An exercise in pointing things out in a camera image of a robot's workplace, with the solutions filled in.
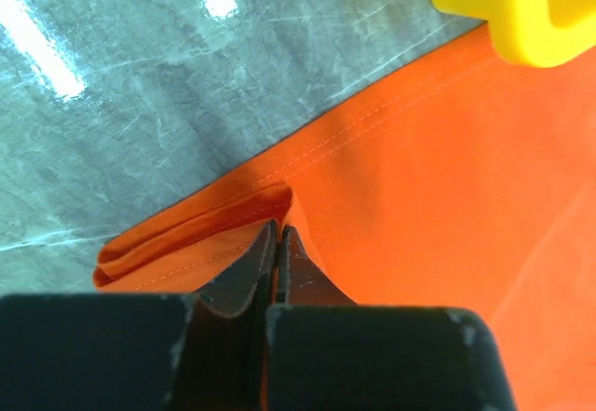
orange fabric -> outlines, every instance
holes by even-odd
[[[521,410],[596,409],[595,87],[596,51],[512,66],[482,27],[108,243],[95,282],[194,290],[276,218],[361,304],[479,312]]]

gray marble surface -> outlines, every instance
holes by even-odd
[[[0,0],[0,293],[477,25],[429,0]]]

clip jaw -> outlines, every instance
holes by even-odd
[[[515,409],[477,315],[358,307],[277,235],[189,295],[1,298],[0,408]]]

yellow plastic object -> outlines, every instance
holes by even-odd
[[[515,63],[550,67],[596,44],[596,0],[432,0],[489,21],[494,47]]]

seam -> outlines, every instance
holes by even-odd
[[[456,78],[453,78],[453,79],[449,79],[447,82],[445,82],[445,83],[443,83],[442,85],[440,85],[440,86],[436,87],[435,89],[431,90],[430,92],[428,92],[428,93],[427,93],[427,94],[425,94],[424,96],[422,96],[422,97],[420,97],[420,98],[418,98],[418,99],[416,99],[416,100],[414,100],[414,101],[412,101],[412,102],[410,102],[410,103],[406,103],[406,104],[405,104],[405,105],[403,105],[403,106],[402,106],[402,107],[401,107],[401,108],[400,108],[398,111],[396,111],[396,112],[394,112],[394,113],[390,114],[390,115],[389,115],[389,116],[387,116],[387,117],[383,117],[382,119],[380,119],[380,120],[378,120],[377,122],[373,123],[373,124],[372,124],[370,127],[368,127],[368,128],[366,128],[366,129],[364,129],[364,130],[363,130],[363,131],[361,131],[360,133],[358,133],[358,134],[356,134],[355,136],[353,136],[352,138],[348,139],[347,141],[345,141],[345,142],[343,142],[343,143],[341,143],[341,144],[339,144],[339,145],[336,145],[334,148],[332,148],[332,149],[331,149],[331,151],[329,151],[329,152],[325,153],[324,155],[322,155],[322,156],[321,156],[321,157],[319,157],[319,158],[313,159],[311,162],[309,162],[308,164],[306,164],[306,165],[305,165],[304,167],[302,167],[300,170],[298,170],[298,171],[295,171],[295,172],[291,173],[290,175],[286,176],[286,177],[284,178],[284,181],[285,181],[285,180],[289,180],[289,179],[290,179],[290,178],[292,178],[293,176],[296,176],[297,174],[299,174],[299,173],[301,173],[301,172],[303,172],[303,171],[307,170],[308,168],[310,168],[310,167],[311,167],[311,166],[313,166],[314,164],[317,164],[318,162],[320,162],[320,161],[321,161],[321,160],[323,160],[324,158],[327,158],[329,155],[333,154],[333,153],[334,153],[334,152],[336,152],[337,150],[339,150],[339,149],[343,148],[344,146],[346,146],[346,145],[348,145],[348,144],[350,144],[350,143],[352,143],[352,142],[356,141],[356,140],[357,140],[357,139],[358,139],[360,136],[362,136],[363,134],[365,134],[365,133],[367,133],[367,132],[369,132],[369,131],[371,131],[371,130],[373,130],[373,129],[377,128],[379,125],[381,125],[381,124],[384,124],[385,122],[387,122],[387,121],[389,121],[389,120],[393,119],[393,118],[394,118],[394,117],[396,117],[398,114],[400,114],[400,113],[404,112],[405,110],[408,110],[408,109],[409,109],[409,108],[411,108],[412,106],[414,106],[414,105],[416,105],[416,104],[418,104],[418,103],[422,102],[423,100],[427,99],[427,98],[428,98],[428,97],[430,97],[431,95],[433,95],[433,94],[437,94],[437,93],[439,93],[439,92],[443,91],[445,88],[447,88],[448,86],[452,85],[452,84],[453,84],[453,83],[455,83],[456,81],[458,81],[458,80],[461,80],[462,78],[468,77],[468,76],[470,76],[471,74],[474,74],[474,73],[478,72],[480,69],[484,68],[485,66],[487,66],[487,65],[489,65],[489,64],[491,64],[491,63],[493,63],[493,62],[485,62],[485,63],[483,63],[483,64],[480,64],[480,65],[478,65],[478,66],[475,66],[474,68],[472,68],[472,69],[470,69],[470,70],[467,70],[467,71],[465,71],[465,72],[464,72],[462,75],[460,75],[459,77],[456,77]],[[451,69],[453,69],[453,68],[457,68],[457,67],[461,67],[461,66],[463,66],[463,63],[452,65],[450,68],[451,68]],[[239,191],[239,192],[236,192],[236,194],[234,194],[233,196],[231,196],[231,197],[228,197],[227,199],[225,199],[225,200],[224,200],[224,201],[222,201],[221,203],[219,203],[219,204],[217,204],[216,206],[214,206],[214,207],[213,207],[213,209],[211,209],[211,211],[214,211],[214,210],[216,210],[217,208],[219,208],[220,206],[224,205],[224,204],[225,204],[227,201],[229,201],[230,199],[235,199],[235,198],[236,198],[236,197],[238,197],[238,196],[241,196],[241,197],[242,197],[242,195],[244,195],[246,192],[250,192],[250,191],[251,191],[251,190],[252,190],[252,189],[253,189],[255,186],[259,185],[260,183],[263,183],[263,182],[265,182],[266,180],[268,180],[268,179],[270,179],[271,177],[273,177],[273,176],[277,175],[277,174],[278,174],[278,173],[280,173],[281,171],[284,171],[284,170],[288,169],[289,167],[291,167],[292,165],[294,165],[294,164],[295,164],[296,162],[298,162],[299,160],[301,160],[301,159],[303,159],[303,158],[307,157],[308,155],[311,155],[311,154],[312,154],[312,153],[314,153],[315,151],[319,150],[321,147],[323,147],[323,146],[325,146],[326,144],[330,143],[331,141],[333,141],[333,140],[337,139],[339,136],[341,136],[342,134],[346,133],[347,131],[349,131],[349,130],[353,129],[354,127],[356,127],[357,125],[359,125],[359,124],[360,124],[360,123],[361,123],[363,120],[365,120],[366,118],[368,118],[368,117],[370,117],[370,116],[373,116],[373,115],[377,114],[379,111],[381,111],[381,110],[383,110],[383,109],[387,108],[389,105],[391,105],[392,103],[394,103],[394,102],[398,101],[398,100],[399,100],[399,99],[401,99],[402,97],[404,97],[404,96],[406,96],[406,95],[408,95],[408,94],[410,94],[410,93],[412,93],[412,92],[414,92],[414,91],[416,91],[416,90],[419,90],[419,89],[421,89],[421,88],[422,88],[424,85],[427,85],[428,83],[430,83],[431,81],[435,80],[435,79],[436,79],[436,78],[438,78],[438,77],[439,77],[438,75],[432,75],[432,76],[430,76],[429,78],[425,79],[425,80],[424,80],[423,82],[421,82],[420,84],[416,85],[415,87],[413,87],[413,88],[411,88],[411,89],[408,89],[406,92],[403,92],[403,93],[401,93],[399,96],[396,96],[395,98],[393,98],[393,99],[391,99],[391,100],[387,101],[386,103],[383,103],[382,105],[380,105],[380,106],[377,106],[377,107],[376,107],[376,108],[374,108],[372,111],[369,111],[367,114],[365,114],[365,115],[361,116],[359,119],[357,119],[357,120],[355,120],[354,122],[352,122],[352,123],[351,123],[350,125],[348,125],[346,128],[344,128],[344,129],[342,129],[342,130],[338,131],[338,132],[337,132],[337,133],[335,133],[333,136],[331,136],[331,137],[327,138],[327,139],[326,139],[325,141],[323,141],[322,143],[320,143],[320,144],[316,145],[315,147],[311,148],[311,149],[310,149],[310,150],[308,150],[307,152],[303,153],[303,154],[302,154],[301,156],[299,156],[298,158],[295,158],[294,160],[292,160],[292,161],[290,161],[289,163],[287,163],[287,164],[283,165],[283,166],[282,166],[282,167],[280,167],[279,169],[277,169],[277,170],[275,170],[275,171],[273,171],[273,172],[269,173],[268,175],[266,175],[265,177],[261,178],[259,181],[257,181],[257,182],[255,182],[254,184],[250,185],[250,186],[249,186],[249,187],[247,187],[246,189],[244,189],[244,190],[241,190],[241,191]],[[272,207],[270,207],[270,208],[264,208],[264,209],[262,209],[262,210],[260,210],[260,211],[251,212],[250,214],[248,214],[248,215],[246,215],[246,216],[244,216],[244,217],[242,217],[242,218],[239,218],[239,219],[237,219],[237,220],[236,220],[236,221],[234,221],[234,222],[231,222],[231,223],[229,223],[229,224],[227,224],[227,225],[225,225],[225,226],[221,226],[220,228],[218,228],[218,229],[216,229],[215,231],[213,231],[213,233],[215,234],[215,233],[217,233],[217,232],[219,232],[219,231],[221,231],[221,230],[225,229],[226,227],[228,227],[228,226],[231,226],[231,225],[232,225],[232,224],[234,224],[234,223],[241,222],[242,220],[244,220],[244,219],[246,219],[246,218],[248,218],[248,217],[250,217],[250,216],[252,216],[252,215],[255,215],[255,214],[259,213],[259,212],[265,212],[265,211],[269,211],[269,210],[280,209],[280,208],[282,208],[282,207],[288,207],[288,206],[289,206],[289,205],[278,205],[278,206],[272,206]],[[245,244],[243,244],[243,245],[240,245],[240,246],[237,246],[236,248],[234,248],[234,249],[232,249],[232,250],[229,250],[229,251],[227,251],[227,252],[216,254],[216,255],[214,255],[213,257],[209,258],[209,259],[206,259],[206,260],[203,260],[203,261],[200,261],[200,262],[195,262],[195,263],[193,263],[193,264],[191,264],[191,265],[189,265],[189,266],[187,266],[187,267],[178,268],[178,269],[176,269],[176,270],[174,270],[174,271],[171,271],[170,273],[168,273],[168,274],[166,274],[166,275],[164,275],[164,276],[161,276],[160,278],[158,278],[158,279],[156,279],[156,280],[153,280],[153,281],[150,281],[150,282],[148,282],[148,283],[145,283],[145,284],[143,284],[143,285],[140,285],[139,287],[135,288],[135,291],[136,291],[136,290],[139,290],[139,289],[140,289],[140,288],[142,288],[143,286],[148,286],[148,285],[151,285],[151,284],[153,284],[153,283],[156,283],[157,281],[163,280],[163,279],[167,278],[168,276],[171,276],[171,275],[173,275],[173,274],[175,274],[175,273],[177,273],[177,272],[180,272],[180,271],[182,271],[182,270],[188,269],[188,268],[190,268],[190,267],[195,267],[196,265],[199,265],[199,264],[202,264],[202,263],[209,262],[210,260],[214,260],[214,259],[217,259],[217,258],[219,258],[219,257],[222,257],[222,256],[224,256],[224,255],[227,255],[227,254],[229,254],[229,253],[232,253],[232,252],[234,252],[234,251],[237,251],[239,248],[242,248],[242,247],[248,247],[248,246],[250,246],[250,244],[249,244],[249,243],[245,243]]]
[[[240,223],[243,220],[246,220],[247,218],[252,217],[252,216],[254,216],[254,215],[258,214],[258,213],[273,211],[273,210],[277,210],[277,209],[286,209],[286,208],[289,208],[289,207],[290,207],[290,204],[285,203],[285,204],[279,204],[279,205],[276,205],[276,206],[270,206],[268,208],[262,208],[262,209],[260,209],[258,211],[253,211],[251,213],[248,213],[248,214],[244,215],[243,217],[240,217],[240,218],[238,218],[238,219],[236,219],[236,220],[234,220],[234,221],[226,224],[225,226],[220,226],[220,227],[216,228],[215,230],[213,230],[213,233],[211,235],[217,234],[218,232],[226,229],[227,227],[230,227],[230,226],[233,226],[233,225],[235,225],[237,223]],[[199,240],[206,239],[206,238],[207,237],[198,238],[196,240],[193,240],[193,242],[190,243],[190,244],[194,244],[194,243],[198,242]],[[167,277],[174,275],[175,273],[178,273],[180,271],[183,271],[183,270],[188,269],[188,268],[191,268],[191,267],[195,267],[195,266],[200,265],[200,264],[204,264],[206,262],[210,262],[211,260],[217,259],[217,258],[222,257],[224,255],[227,255],[227,254],[229,254],[229,253],[231,253],[233,251],[236,251],[239,248],[249,247],[250,245],[251,245],[250,243],[243,243],[242,245],[239,245],[236,248],[233,248],[232,250],[229,250],[227,252],[215,254],[213,257],[210,257],[209,259],[201,260],[199,262],[194,262],[194,263],[192,263],[192,264],[190,264],[190,265],[188,265],[186,267],[177,268],[177,269],[169,272],[168,274],[164,274],[163,276],[161,276],[161,277],[159,277],[157,279],[153,279],[152,281],[149,281],[147,283],[144,283],[142,285],[139,285],[137,288],[135,288],[135,291],[138,291],[142,287],[146,287],[146,286],[152,285],[152,284],[154,284],[154,283],[156,283],[158,281],[162,281],[162,280],[166,279]]]
[[[463,78],[464,76],[466,76],[466,75],[469,75],[469,74],[470,74],[470,73],[472,73],[472,72],[479,71],[479,70],[480,70],[482,67],[484,67],[486,64],[488,64],[488,63],[485,63],[485,64],[482,64],[482,65],[476,66],[476,67],[474,68],[474,71],[467,71],[467,72],[465,72],[463,75],[459,76],[458,78],[456,78],[456,79],[453,79],[453,80],[450,80],[449,82],[447,82],[447,83],[445,83],[445,84],[441,85],[439,89],[434,89],[434,90],[432,90],[430,93],[433,93],[433,94],[434,94],[434,93],[436,93],[436,92],[440,92],[440,90],[441,90],[441,89],[444,89],[446,86],[448,86],[448,85],[452,84],[452,83],[453,83],[453,82],[455,82],[456,80],[459,80],[459,79]],[[454,64],[454,65],[450,66],[450,69],[458,68],[458,67],[461,67],[461,66],[463,66],[463,65],[464,65],[464,63]],[[336,133],[335,133],[333,136],[330,136],[329,138],[327,138],[327,139],[326,139],[325,141],[323,141],[322,143],[320,143],[320,144],[317,144],[316,146],[314,146],[314,147],[313,147],[313,148],[311,148],[310,150],[308,150],[308,151],[304,152],[304,153],[303,153],[301,156],[299,156],[299,157],[297,157],[297,158],[293,159],[292,161],[290,161],[290,162],[288,162],[288,163],[284,164],[284,165],[283,165],[283,166],[281,166],[280,168],[278,168],[278,169],[276,169],[275,171],[273,171],[273,172],[269,173],[268,175],[264,176],[263,178],[261,178],[260,180],[256,181],[255,183],[253,183],[252,185],[248,186],[247,188],[245,188],[245,189],[242,189],[242,190],[240,190],[239,192],[236,192],[236,194],[234,194],[234,195],[232,195],[232,196],[230,196],[230,197],[227,197],[226,199],[224,199],[223,201],[221,201],[220,203],[218,203],[217,205],[215,205],[215,206],[213,207],[213,210],[215,210],[215,209],[219,208],[220,206],[223,206],[223,205],[224,205],[226,202],[228,202],[228,201],[229,201],[229,200],[231,200],[231,199],[241,198],[243,195],[245,195],[245,194],[247,194],[247,193],[250,193],[250,192],[252,191],[252,189],[253,189],[255,186],[257,186],[257,185],[260,185],[261,183],[264,183],[265,181],[267,181],[267,180],[268,180],[268,179],[270,179],[271,177],[273,177],[273,176],[277,175],[277,174],[278,174],[278,173],[280,173],[281,171],[285,171],[286,169],[288,169],[289,167],[293,166],[295,163],[297,163],[297,162],[298,162],[298,161],[300,161],[301,159],[303,159],[303,158],[305,158],[305,157],[307,157],[307,156],[311,155],[312,153],[314,153],[314,152],[316,152],[317,150],[319,150],[321,147],[323,147],[323,146],[325,146],[326,144],[330,143],[331,141],[333,141],[333,140],[337,139],[337,138],[338,138],[339,136],[341,136],[342,134],[344,134],[344,133],[346,133],[347,131],[349,131],[349,130],[353,129],[354,127],[357,127],[357,125],[359,125],[359,124],[360,124],[360,123],[361,123],[363,120],[367,119],[367,118],[368,118],[368,117],[370,117],[370,116],[373,116],[373,115],[377,114],[377,113],[378,113],[378,112],[380,112],[381,110],[383,110],[383,109],[387,108],[387,107],[388,107],[389,105],[391,105],[392,103],[395,103],[395,102],[397,102],[397,101],[398,101],[399,99],[401,99],[402,97],[404,97],[404,96],[407,96],[408,94],[411,94],[412,92],[415,92],[415,91],[417,91],[417,90],[420,90],[420,89],[422,89],[422,88],[423,88],[425,85],[427,85],[428,83],[430,83],[430,82],[432,82],[433,80],[437,79],[438,77],[439,77],[439,75],[432,75],[432,76],[430,76],[429,78],[425,79],[423,82],[420,82],[418,85],[414,86],[413,88],[411,88],[411,89],[408,89],[407,91],[405,91],[405,92],[402,92],[400,95],[398,95],[398,96],[394,97],[393,99],[391,99],[391,100],[389,100],[389,101],[387,101],[387,102],[383,103],[383,104],[382,104],[382,105],[380,105],[380,106],[377,106],[377,107],[376,107],[376,108],[374,108],[372,111],[369,111],[369,112],[368,112],[368,113],[366,113],[365,115],[363,115],[363,116],[361,116],[360,118],[356,119],[354,122],[352,122],[352,123],[351,123],[350,125],[348,125],[346,128],[344,128],[344,129],[342,129],[342,130],[339,130],[339,131],[338,131],[338,132],[336,132]],[[422,98],[418,99],[418,100],[417,100],[417,101],[415,101],[414,103],[409,103],[408,105],[409,105],[409,106],[412,106],[412,105],[414,105],[415,103],[417,103],[417,102],[420,102],[420,101],[422,101],[422,100],[426,99],[426,98],[428,97],[428,95],[429,95],[429,94],[427,94],[426,96],[424,96],[424,97],[422,97]]]
[[[457,78],[454,78],[453,80],[451,80],[449,83],[445,83],[443,85],[440,85],[439,87],[433,89],[432,91],[430,91],[428,94],[426,94],[423,97],[420,97],[418,99],[416,99],[415,101],[412,101],[410,103],[406,103],[405,105],[403,105],[398,111],[391,113],[389,116],[382,118],[381,120],[373,123],[369,128],[364,129],[363,131],[361,131],[360,133],[354,135],[352,138],[348,139],[347,141],[345,141],[344,143],[341,143],[337,146],[335,146],[334,148],[332,148],[329,152],[323,154],[321,157],[313,159],[311,162],[309,162],[308,164],[306,164],[304,167],[302,167],[300,170],[295,171],[294,173],[289,174],[288,176],[286,176],[284,178],[284,181],[289,180],[290,178],[292,178],[293,176],[305,171],[306,169],[308,169],[309,167],[311,167],[314,164],[317,164],[318,162],[320,162],[321,160],[325,159],[326,157],[328,157],[329,155],[335,153],[336,151],[338,151],[339,149],[341,149],[342,147],[344,147],[345,145],[348,145],[354,141],[356,141],[360,136],[362,136],[365,133],[368,133],[369,131],[377,128],[379,125],[382,125],[383,123],[395,118],[398,114],[403,113],[404,111],[408,110],[409,108],[413,107],[414,105],[416,105],[417,103],[422,102],[423,100],[427,99],[429,96],[431,96],[432,94],[436,94],[438,92],[443,91],[445,88],[447,88],[449,85],[452,85],[454,82],[456,82],[457,80],[460,80],[462,78],[465,78],[471,74],[474,74],[476,72],[478,72],[481,68],[483,68],[484,66],[487,66],[489,63],[485,63],[483,65],[479,65],[477,67],[475,67],[473,70],[470,71],[466,71],[465,73],[463,73],[462,75],[460,75]]]
[[[265,243],[264,243],[264,250],[263,250],[263,251],[261,251],[261,260],[260,260],[260,262],[259,262],[259,270],[260,270],[260,271],[263,269],[263,265],[264,265],[265,258],[266,258],[266,257],[269,255],[269,244],[270,244],[270,242],[271,242],[271,239],[272,239],[272,238],[274,239],[275,237],[276,237],[275,233],[272,233],[272,232],[271,232],[271,229],[270,229],[270,228],[268,228],[268,229],[267,229],[267,238],[266,238],[266,240],[265,240]],[[250,246],[251,246],[251,245],[252,245],[252,244],[253,244],[255,241],[256,241],[256,240],[252,240],[252,241],[248,242],[246,245],[243,245],[243,246],[250,247]],[[173,285],[179,285],[181,282],[184,282],[184,281],[186,281],[186,280],[187,280],[189,277],[191,277],[191,276],[195,276],[196,274],[198,274],[198,273],[203,273],[203,272],[205,272],[205,270],[198,271],[197,273],[191,273],[191,272],[189,272],[189,273],[188,273],[188,274],[186,274],[185,276],[178,277],[178,278],[176,279],[176,281],[173,283]]]
[[[212,257],[210,257],[210,258],[208,258],[208,259],[199,260],[198,262],[194,262],[194,263],[192,263],[192,264],[190,264],[190,265],[187,265],[186,267],[181,267],[181,268],[174,269],[173,271],[170,271],[168,274],[164,274],[163,276],[160,276],[160,277],[159,277],[159,278],[157,278],[157,279],[153,279],[152,281],[149,281],[149,282],[146,282],[146,283],[142,283],[141,285],[139,285],[139,286],[138,286],[137,288],[135,288],[134,290],[135,290],[135,292],[136,292],[136,291],[138,291],[138,290],[142,289],[142,287],[148,287],[148,286],[150,286],[150,285],[153,285],[153,284],[154,284],[154,283],[156,283],[156,282],[163,281],[164,279],[166,279],[166,278],[168,278],[169,276],[172,276],[172,275],[174,275],[174,274],[176,274],[176,273],[179,273],[179,272],[181,272],[181,271],[187,270],[187,269],[189,269],[189,268],[192,268],[192,267],[196,267],[196,266],[198,266],[198,265],[205,264],[205,263],[207,263],[207,262],[210,262],[211,260],[216,260],[216,259],[219,259],[219,258],[221,258],[221,257],[224,257],[225,255],[229,255],[229,254],[231,254],[231,253],[235,253],[236,251],[239,251],[239,250],[243,250],[243,249],[245,249],[245,248],[248,248],[249,246],[251,246],[251,244],[250,244],[250,243],[243,243],[243,244],[241,244],[241,245],[238,245],[238,246],[237,246],[237,247],[235,247],[235,248],[232,248],[231,250],[225,251],[225,252],[223,252],[223,253],[218,253],[218,254],[215,254],[214,256],[212,256]]]

